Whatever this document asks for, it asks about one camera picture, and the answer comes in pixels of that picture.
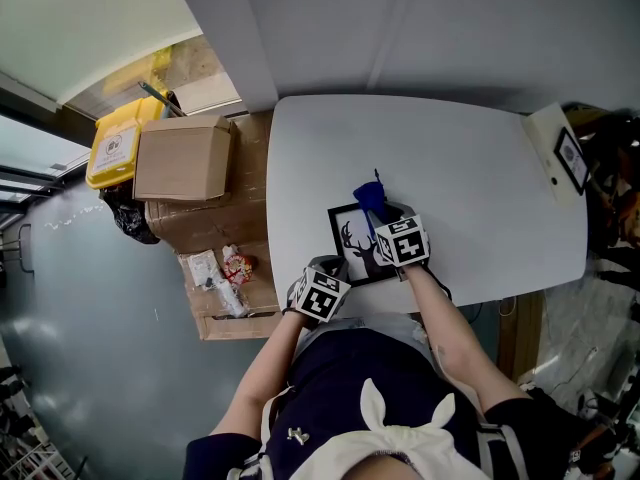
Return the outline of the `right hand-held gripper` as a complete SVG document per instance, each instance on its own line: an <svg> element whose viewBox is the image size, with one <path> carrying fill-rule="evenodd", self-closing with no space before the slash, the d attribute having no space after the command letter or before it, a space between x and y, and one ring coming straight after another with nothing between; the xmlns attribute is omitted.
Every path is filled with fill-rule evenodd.
<svg viewBox="0 0 640 480"><path fill-rule="evenodd" d="M382 259L392 265L400 281L410 266L426 268L431 256L428 234L421 217L408 205L393 201L383 204L386 220L369 209L366 212Z"/></svg>

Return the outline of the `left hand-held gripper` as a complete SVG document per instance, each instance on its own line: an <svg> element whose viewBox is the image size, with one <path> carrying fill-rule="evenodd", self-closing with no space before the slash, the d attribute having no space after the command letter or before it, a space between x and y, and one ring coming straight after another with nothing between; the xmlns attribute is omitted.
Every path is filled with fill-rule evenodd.
<svg viewBox="0 0 640 480"><path fill-rule="evenodd" d="M332 319L350 289L348 262L343 256L315 257L289 287L285 312L302 314L306 318L304 327L314 329Z"/></svg>

